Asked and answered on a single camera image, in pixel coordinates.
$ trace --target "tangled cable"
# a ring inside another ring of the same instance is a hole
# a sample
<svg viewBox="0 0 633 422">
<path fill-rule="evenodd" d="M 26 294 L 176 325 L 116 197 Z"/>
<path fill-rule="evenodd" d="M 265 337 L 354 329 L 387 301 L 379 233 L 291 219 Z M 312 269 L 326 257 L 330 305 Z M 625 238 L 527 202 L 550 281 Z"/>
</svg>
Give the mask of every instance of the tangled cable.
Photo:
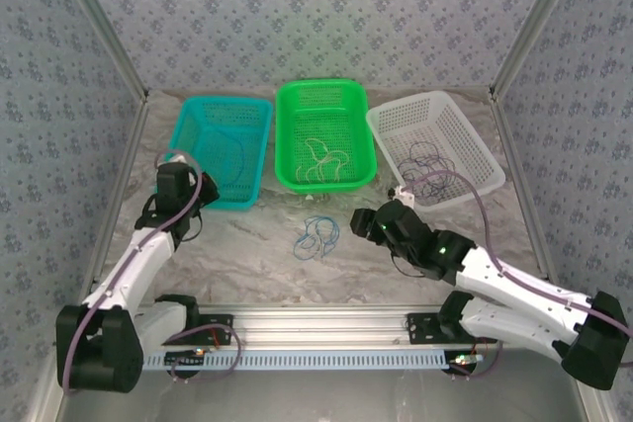
<svg viewBox="0 0 633 422">
<path fill-rule="evenodd" d="M 323 148 L 323 151 L 325 153 L 323 158 L 317 157 L 315 148 L 311 145 L 312 142 L 319 143 L 320 146 Z M 333 161 L 338 162 L 338 165 L 336 166 L 336 170 L 334 171 L 333 181 L 334 182 L 340 181 L 340 175 L 339 175 L 340 169 L 349 163 L 349 155 L 347 155 L 347 153 L 343 152 L 342 150 L 328 150 L 327 145 L 325 145 L 324 142 L 322 142 L 321 140 L 317 138 L 307 138 L 305 141 L 305 144 L 306 144 L 306 147 L 310 149 L 310 154 L 312 155 L 313 159 L 316 162 L 316 165 L 306 170 L 306 173 L 304 174 L 305 181 L 308 183 L 311 182 L 310 174 L 313 171 L 314 171 L 314 175 L 316 176 L 316 179 L 319 180 L 321 183 L 325 183 L 326 180 L 332 181 L 331 178 L 325 177 L 325 173 L 323 172 L 323 166 Z M 299 173 L 299 171 L 302 168 L 303 168 L 303 165 L 300 165 L 297 168 L 297 171 L 295 172 L 295 178 L 297 178 L 298 183 L 302 182 L 301 174 Z"/>
<path fill-rule="evenodd" d="M 398 171 L 407 187 L 418 200 L 436 199 L 439 203 L 455 183 L 455 177 L 438 175 L 433 180 L 420 180 L 421 177 L 437 170 L 454 172 L 455 162 L 440 155 L 437 145 L 426 140 L 414 142 L 408 148 L 408 158 L 398 165 Z"/>
<path fill-rule="evenodd" d="M 336 247 L 340 228 L 336 221 L 327 216 L 312 216 L 304 221 L 306 231 L 297 239 L 293 254 L 300 261 L 309 261 L 318 254 L 325 257 Z"/>
</svg>

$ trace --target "green plastic basket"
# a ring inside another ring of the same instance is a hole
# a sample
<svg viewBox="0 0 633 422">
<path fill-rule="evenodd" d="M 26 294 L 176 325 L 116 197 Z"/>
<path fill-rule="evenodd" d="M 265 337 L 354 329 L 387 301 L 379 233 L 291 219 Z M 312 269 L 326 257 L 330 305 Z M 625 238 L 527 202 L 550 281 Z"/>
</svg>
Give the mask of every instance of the green plastic basket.
<svg viewBox="0 0 633 422">
<path fill-rule="evenodd" d="M 349 192 L 376 175 L 367 95 L 347 79 L 293 81 L 277 93 L 275 173 L 298 193 Z"/>
</svg>

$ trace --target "cyan plastic basket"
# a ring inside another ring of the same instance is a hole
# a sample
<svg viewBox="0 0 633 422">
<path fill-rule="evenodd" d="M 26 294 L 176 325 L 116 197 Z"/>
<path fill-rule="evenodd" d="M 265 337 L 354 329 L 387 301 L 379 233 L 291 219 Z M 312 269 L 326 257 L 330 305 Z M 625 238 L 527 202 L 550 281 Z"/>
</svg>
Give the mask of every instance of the cyan plastic basket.
<svg viewBox="0 0 633 422">
<path fill-rule="evenodd" d="M 183 104 L 170 148 L 189 152 L 218 185 L 210 208 L 246 210 L 259 195 L 272 118 L 264 99 L 198 96 Z"/>
</svg>

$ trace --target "table surface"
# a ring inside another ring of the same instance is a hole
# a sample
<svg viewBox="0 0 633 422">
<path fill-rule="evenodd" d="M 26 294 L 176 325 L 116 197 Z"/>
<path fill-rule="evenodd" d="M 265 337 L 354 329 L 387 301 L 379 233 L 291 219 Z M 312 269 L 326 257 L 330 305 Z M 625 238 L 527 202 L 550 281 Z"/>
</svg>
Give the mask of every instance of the table surface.
<svg viewBox="0 0 633 422">
<path fill-rule="evenodd" d="M 419 91 L 368 90 L 370 107 L 416 92 Z M 483 198 L 495 251 L 505 262 L 540 275 L 491 106 L 472 96 L 450 94 L 506 176 L 502 187 Z M 264 97 L 274 102 L 272 90 L 241 91 L 236 95 Z M 149 95 L 147 121 L 103 273 L 109 272 L 125 251 L 140 210 L 153 193 L 153 158 L 167 146 L 185 96 L 158 91 Z M 183 243 L 162 267 L 145 296 L 146 301 L 178 293 L 194 295 L 200 302 L 215 303 L 443 302 L 452 287 L 402 276 L 394 269 L 386 248 L 356 237 L 349 229 L 355 209 L 376 209 L 387 200 L 387 191 L 397 184 L 380 149 L 376 150 L 378 173 L 369 185 L 353 193 L 315 195 L 310 200 L 286 189 L 277 180 L 274 137 L 273 124 L 256 204 L 249 211 L 204 210 L 200 236 Z M 340 238 L 336 248 L 324 258 L 300 261 L 293 255 L 293 245 L 304 233 L 304 220 L 316 214 L 333 218 L 340 226 Z M 433 228 L 451 229 L 484 244 L 483 221 L 474 200 L 426 212 L 421 218 Z M 415 273 L 406 262 L 399 264 Z"/>
</svg>

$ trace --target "purple cable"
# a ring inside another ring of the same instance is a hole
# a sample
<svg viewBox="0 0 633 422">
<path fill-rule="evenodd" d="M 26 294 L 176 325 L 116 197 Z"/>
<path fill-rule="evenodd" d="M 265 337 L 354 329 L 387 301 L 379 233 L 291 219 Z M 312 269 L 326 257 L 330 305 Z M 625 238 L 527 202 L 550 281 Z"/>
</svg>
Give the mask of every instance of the purple cable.
<svg viewBox="0 0 633 422">
<path fill-rule="evenodd" d="M 75 331 L 75 334 L 72 336 L 72 340 L 70 341 L 70 346 L 68 346 L 66 361 L 63 365 L 63 376 L 61 379 L 61 387 L 63 388 L 63 392 L 66 395 L 71 395 L 74 393 L 74 391 L 70 389 L 70 373 L 72 371 L 72 360 L 75 357 L 77 346 L 79 345 L 79 340 L 81 339 L 81 336 L 83 335 L 84 331 L 86 331 L 86 327 L 88 326 L 88 323 L 90 323 L 90 320 L 99 309 L 99 306 L 101 306 L 101 304 L 106 300 L 106 298 L 109 297 L 107 293 L 112 292 L 117 282 L 121 279 L 121 276 L 128 269 L 130 262 L 134 259 L 135 255 L 140 251 L 140 249 L 142 249 L 142 247 L 145 244 L 147 244 L 147 242 L 149 242 L 156 234 L 161 232 L 163 229 L 171 226 L 174 222 L 176 222 L 178 219 L 184 216 L 187 213 L 187 211 L 191 209 L 194 203 L 196 203 L 196 200 L 198 200 L 198 196 L 200 195 L 200 190 L 202 190 L 202 169 L 200 168 L 200 165 L 187 152 L 183 152 L 181 150 L 176 150 L 173 148 L 168 148 L 167 150 L 160 152 L 156 155 L 156 158 L 154 158 L 154 168 L 158 168 L 158 160 L 160 159 L 161 156 L 167 153 L 184 155 L 185 158 L 187 159 L 187 163 L 189 163 L 194 168 L 197 175 L 196 189 L 194 190 L 194 194 L 191 197 L 191 200 L 189 200 L 189 203 L 187 203 L 187 205 L 185 205 L 185 207 L 180 212 L 178 212 L 175 216 L 167 219 L 160 226 L 156 227 L 152 232 L 150 232 L 146 237 L 144 237 L 140 241 L 140 243 L 138 244 L 136 248 L 132 250 L 132 252 L 128 255 L 128 257 L 122 264 L 121 268 L 119 268 L 119 271 L 117 271 L 117 273 L 112 278 L 112 281 L 110 282 L 110 284 L 106 287 L 106 290 L 101 294 L 99 298 L 97 298 L 97 301 L 94 302 L 94 304 L 90 307 L 86 315 L 83 317 L 83 319 L 77 326 L 77 330 Z"/>
<path fill-rule="evenodd" d="M 194 380 L 184 380 L 176 376 L 176 366 L 178 366 L 178 363 L 180 363 L 185 358 L 177 358 L 176 361 L 174 361 L 173 364 L 171 365 L 171 371 L 169 372 L 171 376 L 174 378 L 174 381 L 180 380 L 183 382 L 189 382 L 189 381 L 201 382 L 205 380 L 221 380 L 223 378 L 226 378 L 233 371 L 235 371 L 235 368 L 237 368 L 237 365 L 239 364 L 239 361 L 241 359 L 242 343 L 241 343 L 241 340 L 239 339 L 239 336 L 237 336 L 237 332 L 228 325 L 222 325 L 221 323 L 209 323 L 207 325 L 201 325 L 196 328 L 192 328 L 190 330 L 185 330 L 185 331 L 181 331 L 180 333 L 176 333 L 175 335 L 170 336 L 169 339 L 165 341 L 165 343 L 169 343 L 170 341 L 177 340 L 179 338 L 184 338 L 185 336 L 200 333 L 201 331 L 214 330 L 214 329 L 226 331 L 230 333 L 232 337 L 235 339 L 235 343 L 237 343 L 237 354 L 235 355 L 235 359 L 233 360 L 233 363 L 228 367 L 228 369 L 222 371 L 219 374 L 213 375 L 210 378 L 196 378 Z"/>
<path fill-rule="evenodd" d="M 498 345 L 497 345 L 497 353 L 495 354 L 495 358 L 493 359 L 493 362 L 491 363 L 490 366 L 488 366 L 487 368 L 485 368 L 483 371 L 481 371 L 480 373 L 477 373 L 475 375 L 471 375 L 468 371 L 466 371 L 464 368 L 460 368 L 457 365 L 448 365 L 451 369 L 462 373 L 466 378 L 469 379 L 474 379 L 474 378 L 480 378 L 481 376 L 485 376 L 487 374 L 489 374 L 498 364 L 498 360 L 501 357 L 501 350 L 503 349 L 503 342 L 499 341 Z"/>
<path fill-rule="evenodd" d="M 521 281 L 519 278 L 515 277 L 511 272 L 509 272 L 502 265 L 502 263 L 498 260 L 497 254 L 495 254 L 495 251 L 493 250 L 493 240 L 491 238 L 491 226 L 490 226 L 490 222 L 488 220 L 488 214 L 486 213 L 486 208 L 484 207 L 484 202 L 482 202 L 482 197 L 479 196 L 479 193 L 477 193 L 477 190 L 475 189 L 473 184 L 471 182 L 469 182 L 468 179 L 466 179 L 466 177 L 460 175 L 457 172 L 453 172 L 452 170 L 435 170 L 434 172 L 427 173 L 423 177 L 418 178 L 417 180 L 415 180 L 410 185 L 406 185 L 403 188 L 403 191 L 406 190 L 406 189 L 409 189 L 410 187 L 415 185 L 415 183 L 417 183 L 417 182 L 420 182 L 422 180 L 428 180 L 429 178 L 437 176 L 437 175 L 451 175 L 453 177 L 458 178 L 459 180 L 461 180 L 464 183 L 464 185 L 466 185 L 466 187 L 471 191 L 471 193 L 475 197 L 475 200 L 477 201 L 477 205 L 479 206 L 479 209 L 482 212 L 482 218 L 484 219 L 484 232 L 485 232 L 485 235 L 486 235 L 486 251 L 488 252 L 488 255 L 490 256 L 491 261 L 493 261 L 493 264 L 495 265 L 497 270 L 503 276 L 507 277 L 512 283 L 518 285 L 522 289 L 525 289 L 525 290 L 527 290 L 529 292 L 532 292 L 533 294 L 542 296 L 543 298 L 547 298 L 548 300 L 551 300 L 551 301 L 553 301 L 555 303 L 559 303 L 559 304 L 561 304 L 563 306 L 569 306 L 569 307 L 571 307 L 573 309 L 583 311 L 584 313 L 587 313 L 587 314 L 589 314 L 591 316 L 599 318 L 600 320 L 608 323 L 609 325 L 614 326 L 615 328 L 620 330 L 622 333 L 624 333 L 629 338 L 633 339 L 633 330 L 630 329 L 629 327 L 623 325 L 619 321 L 611 318 L 610 316 L 605 315 L 604 313 L 599 312 L 597 310 L 594 310 L 591 307 L 580 305 L 579 303 L 575 303 L 575 302 L 569 302 L 569 301 L 565 300 L 564 298 L 562 298 L 560 296 L 552 295 L 552 294 L 549 294 L 549 293 L 547 293 L 545 291 L 542 291 L 540 289 L 532 287 L 531 285 Z M 620 364 L 620 368 L 632 368 L 632 367 L 633 367 L 633 361 L 632 362 L 628 362 L 628 363 L 621 363 Z"/>
</svg>

